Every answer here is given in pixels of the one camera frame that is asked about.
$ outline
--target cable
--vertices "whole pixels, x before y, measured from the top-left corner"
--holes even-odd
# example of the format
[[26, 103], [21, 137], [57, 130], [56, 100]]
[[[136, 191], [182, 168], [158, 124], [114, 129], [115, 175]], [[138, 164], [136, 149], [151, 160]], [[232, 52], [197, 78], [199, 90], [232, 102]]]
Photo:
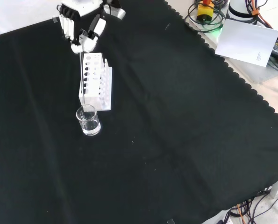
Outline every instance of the cable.
[[[200, 33], [209, 33], [209, 32], [213, 32], [213, 31], [216, 31], [220, 28], [223, 27], [223, 20], [226, 19], [224, 13], [221, 11], [222, 7], [221, 6], [224, 6], [225, 5], [225, 0], [214, 0], [213, 1], [213, 4], [214, 4], [214, 7], [210, 6], [210, 5], [206, 5], [206, 4], [203, 4], [201, 2], [202, 0], [196, 0], [193, 4], [191, 4], [191, 6], [189, 7], [189, 9], [187, 10], [187, 16], [185, 17], [185, 24], [190, 28], [190, 29], [193, 29], [197, 32], [200, 32]], [[206, 7], [209, 7], [209, 8], [212, 8], [214, 10], [214, 13], [216, 14], [216, 16], [209, 22], [198, 22], [196, 20], [194, 20], [192, 17], [191, 17], [191, 13], [198, 8], [198, 5], [203, 5], [203, 6], [206, 6]], [[213, 29], [208, 29], [208, 30], [196, 30], [192, 27], [190, 27], [187, 23], [186, 23], [186, 19], [189, 18], [191, 21], [193, 21], [194, 23], [197, 23], [197, 24], [200, 24], [202, 26], [204, 25], [209, 25], [209, 26], [217, 26]]]
[[271, 61], [271, 63], [275, 66], [271, 66], [269, 63], [268, 63], [268, 65], [271, 67], [271, 68], [273, 68], [274, 70], [276, 70], [276, 71], [278, 71], [278, 67], [275, 65], [275, 63], [274, 62], [272, 62]]
[[[244, 201], [244, 202], [246, 202], [245, 204], [244, 203], [241, 204], [241, 206], [239, 207], [240, 209], [242, 209], [242, 207], [244, 207], [244, 206], [247, 207], [247, 208], [244, 207], [244, 209], [245, 209], [244, 212], [241, 210], [242, 216], [246, 215], [247, 212], [250, 210], [250, 207], [251, 207], [250, 205], [252, 204], [253, 200], [254, 200], [254, 198], [251, 198], [251, 201], [249, 201], [249, 199], [248, 199], [248, 200]], [[231, 210], [230, 210], [230, 215], [232, 217], [240, 217], [240, 214], [236, 214], [234, 212], [231, 212]]]
[[262, 17], [262, 15], [259, 12], [259, 9], [256, 8], [257, 0], [255, 0], [256, 3], [254, 3], [254, 0], [251, 0], [251, 1], [252, 1], [252, 7], [253, 7], [252, 15], [258, 15], [262, 19], [262, 21], [265, 22], [265, 24], [267, 24], [270, 28], [272, 28], [271, 25], [266, 20], [264, 20], [264, 18]]
[[260, 216], [260, 215], [262, 215], [262, 214], [268, 212], [268, 211], [274, 206], [274, 204], [275, 204], [277, 201], [278, 201], [278, 198], [276, 199], [276, 201], [271, 205], [271, 207], [270, 207], [267, 211], [264, 211], [264, 212], [260, 213], [259, 215], [255, 216], [254, 218], [256, 218], [256, 217], [258, 217], [258, 216]]
[[250, 210], [247, 212], [247, 216], [249, 217], [249, 219], [251, 219], [251, 213], [250, 213]]
[[229, 210], [229, 212], [226, 213], [226, 216], [225, 216], [224, 222], [223, 222], [224, 224], [226, 224], [228, 222], [229, 217], [230, 217], [230, 210]]
[[246, 224], [245, 220], [244, 220], [243, 217], [242, 217], [241, 209], [238, 207], [238, 204], [236, 205], [236, 207], [237, 207], [237, 209], [238, 209], [238, 212], [240, 213], [240, 216], [241, 216], [241, 218], [242, 218], [243, 224]]
[[266, 0], [265, 3], [264, 3], [263, 5], [258, 6], [258, 9], [259, 9], [260, 7], [262, 7], [262, 6], [264, 6], [267, 2], [268, 2], [268, 0]]
[[259, 200], [259, 202], [257, 202], [257, 204], [256, 204], [256, 206], [255, 206], [255, 208], [254, 208], [254, 210], [253, 210], [253, 217], [250, 217], [250, 220], [248, 221], [248, 224], [249, 224], [249, 223], [251, 223], [251, 224], [256, 224], [255, 221], [254, 221], [254, 219], [255, 219], [256, 217], [258, 217], [258, 216], [260, 216], [260, 215], [262, 215], [262, 214], [268, 212], [268, 211], [274, 206], [274, 204], [278, 201], [278, 198], [277, 198], [276, 201], [271, 205], [271, 207], [270, 207], [268, 210], [266, 210], [266, 211], [260, 213], [259, 215], [255, 216], [255, 210], [256, 210], [257, 206], [259, 205], [259, 203], [260, 203], [266, 196], [268, 196], [268, 195], [263, 196], [263, 197]]
[[278, 65], [276, 64], [276, 63], [274, 63], [272, 60], [270, 60], [270, 62], [277, 68], [274, 68], [273, 66], [271, 66], [270, 64], [269, 64], [269, 66], [271, 66], [273, 69], [275, 69], [275, 70], [277, 70], [278, 71]]

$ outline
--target robotic hand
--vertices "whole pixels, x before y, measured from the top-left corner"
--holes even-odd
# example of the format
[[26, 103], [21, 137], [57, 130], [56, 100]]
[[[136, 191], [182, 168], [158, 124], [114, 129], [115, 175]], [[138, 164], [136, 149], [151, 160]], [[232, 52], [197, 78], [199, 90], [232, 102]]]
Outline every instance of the robotic hand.
[[[98, 10], [89, 30], [80, 28], [81, 17]], [[102, 34], [106, 21], [104, 14], [112, 15], [120, 20], [125, 16], [118, 0], [63, 0], [57, 6], [60, 13], [60, 23], [65, 39], [71, 43], [74, 53], [90, 53], [94, 50], [99, 36]]]

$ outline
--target table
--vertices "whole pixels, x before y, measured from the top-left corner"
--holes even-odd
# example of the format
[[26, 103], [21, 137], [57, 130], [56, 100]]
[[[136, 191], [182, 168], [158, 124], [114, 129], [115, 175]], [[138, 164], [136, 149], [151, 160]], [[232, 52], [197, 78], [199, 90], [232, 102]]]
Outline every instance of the table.
[[96, 48], [113, 108], [93, 138], [59, 24], [0, 36], [0, 223], [200, 224], [278, 180], [273, 109], [163, 1], [121, 4]]

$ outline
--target white paper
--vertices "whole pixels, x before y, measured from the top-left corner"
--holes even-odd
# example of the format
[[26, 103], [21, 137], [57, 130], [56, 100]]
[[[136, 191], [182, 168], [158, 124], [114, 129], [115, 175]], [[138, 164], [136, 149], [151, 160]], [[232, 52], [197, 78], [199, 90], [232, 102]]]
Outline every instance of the white paper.
[[226, 20], [215, 53], [265, 67], [277, 36], [274, 29]]

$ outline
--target black cable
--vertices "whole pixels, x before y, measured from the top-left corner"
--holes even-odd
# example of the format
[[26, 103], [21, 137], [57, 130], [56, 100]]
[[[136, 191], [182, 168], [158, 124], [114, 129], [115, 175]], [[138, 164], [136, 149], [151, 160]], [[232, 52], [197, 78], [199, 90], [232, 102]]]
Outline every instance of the black cable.
[[[249, 199], [248, 199], [248, 200], [245, 201], [246, 202], [245, 204], [241, 203], [241, 206], [239, 206], [239, 208], [241, 209], [242, 216], [244, 216], [248, 213], [248, 211], [250, 210], [250, 203], [252, 203], [253, 200], [254, 200], [254, 198], [251, 198], [251, 201], [249, 201]], [[230, 215], [232, 217], [240, 217], [241, 216], [240, 214], [236, 214], [234, 212], [231, 212], [231, 210], [230, 210]]]
[[253, 12], [252, 1], [251, 1], [251, 0], [245, 0], [245, 4], [246, 4], [246, 8], [247, 8], [248, 13], [249, 13], [252, 17], [254, 17], [254, 16], [252, 15], [252, 12]]
[[276, 65], [272, 62], [272, 64], [275, 66], [271, 66], [269, 63], [268, 63], [268, 65], [271, 67], [271, 68], [273, 68], [274, 70], [276, 70], [276, 71], [278, 71], [278, 67], [276, 67]]
[[264, 6], [266, 3], [268, 2], [268, 0], [265, 1], [265, 3], [263, 5], [258, 6], [257, 8], [259, 9], [260, 7]]
[[[197, 31], [197, 32], [200, 32], [200, 33], [209, 33], [209, 32], [216, 31], [216, 30], [222, 28], [222, 27], [223, 27], [223, 20], [226, 19], [224, 13], [221, 11], [221, 5], [224, 3], [224, 1], [223, 1], [223, 0], [216, 1], [216, 5], [214, 4], [214, 7], [209, 6], [209, 5], [206, 5], [206, 4], [203, 4], [203, 3], [201, 3], [201, 1], [202, 1], [202, 0], [198, 0], [198, 1], [194, 2], [194, 3], [189, 7], [189, 9], [187, 10], [187, 16], [185, 17], [185, 24], [186, 24], [190, 29], [193, 29], [193, 30], [195, 30], [195, 31]], [[216, 14], [216, 16], [215, 16], [211, 21], [209, 21], [209, 22], [204, 21], [204, 22], [201, 23], [201, 22], [199, 22], [199, 21], [194, 20], [194, 19], [191, 17], [191, 13], [192, 13], [195, 9], [198, 8], [198, 5], [203, 5], [203, 6], [212, 8], [213, 11], [214, 11], [214, 13]], [[208, 29], [208, 30], [196, 30], [196, 29], [190, 27], [190, 26], [186, 23], [186, 19], [187, 19], [188, 17], [190, 18], [191, 21], [193, 21], [193, 22], [195, 22], [195, 23], [197, 23], [197, 24], [200, 24], [200, 25], [209, 25], [209, 26], [217, 26], [217, 27], [215, 27], [215, 28], [213, 28], [213, 29]], [[218, 22], [213, 23], [218, 17], [220, 18], [220, 20], [219, 20]]]
[[247, 212], [247, 216], [249, 217], [249, 220], [251, 219], [251, 213], [250, 213], [250, 210]]
[[268, 212], [268, 211], [274, 206], [274, 204], [275, 204], [277, 201], [278, 201], [278, 198], [276, 199], [276, 201], [271, 205], [271, 207], [270, 207], [267, 211], [264, 211], [264, 212], [260, 213], [259, 215], [255, 216], [254, 218], [256, 218], [256, 217], [258, 217], [258, 216], [260, 216], [260, 215], [262, 215], [262, 214]]
[[213, 4], [217, 7], [224, 8], [228, 4], [228, 0], [212, 0]]
[[253, 217], [250, 217], [250, 220], [248, 221], [248, 224], [249, 224], [249, 223], [251, 223], [251, 224], [256, 224], [255, 221], [254, 221], [254, 219], [255, 219], [256, 217], [258, 217], [258, 216], [260, 216], [260, 215], [262, 215], [262, 214], [268, 212], [268, 211], [274, 206], [274, 204], [278, 201], [278, 198], [277, 198], [276, 201], [271, 205], [271, 207], [270, 207], [268, 210], [266, 210], [266, 211], [260, 213], [259, 215], [255, 216], [255, 210], [256, 210], [257, 206], [259, 205], [259, 203], [260, 203], [266, 196], [268, 196], [268, 195], [263, 196], [263, 197], [259, 200], [259, 202], [257, 202], [257, 204], [256, 204], [256, 206], [255, 206], [255, 208], [254, 208], [254, 210], [253, 210]]
[[277, 68], [274, 68], [273, 66], [271, 66], [270, 64], [268, 64], [269, 66], [271, 66], [273, 69], [277, 70], [278, 71], [278, 65], [275, 64], [272, 60], [270, 60], [270, 62]]
[[226, 216], [225, 216], [224, 222], [223, 222], [224, 224], [226, 224], [228, 222], [229, 217], [230, 217], [230, 211], [226, 213]]

